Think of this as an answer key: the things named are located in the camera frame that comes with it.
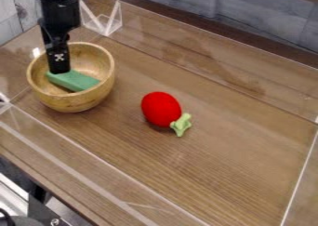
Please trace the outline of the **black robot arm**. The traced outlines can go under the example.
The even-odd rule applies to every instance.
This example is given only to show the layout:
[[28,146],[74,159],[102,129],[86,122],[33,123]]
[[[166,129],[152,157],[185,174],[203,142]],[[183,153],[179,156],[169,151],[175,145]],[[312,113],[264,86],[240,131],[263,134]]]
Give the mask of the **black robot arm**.
[[48,70],[53,74],[68,73],[70,71],[68,33],[80,26],[80,0],[37,1]]

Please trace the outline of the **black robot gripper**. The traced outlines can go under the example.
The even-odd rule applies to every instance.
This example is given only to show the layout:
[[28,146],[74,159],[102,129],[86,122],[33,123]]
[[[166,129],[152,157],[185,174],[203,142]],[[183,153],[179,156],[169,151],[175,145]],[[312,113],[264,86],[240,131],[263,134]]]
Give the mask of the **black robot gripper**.
[[68,73],[69,49],[58,44],[69,39],[68,33],[80,26],[80,0],[38,0],[48,69],[53,74]]

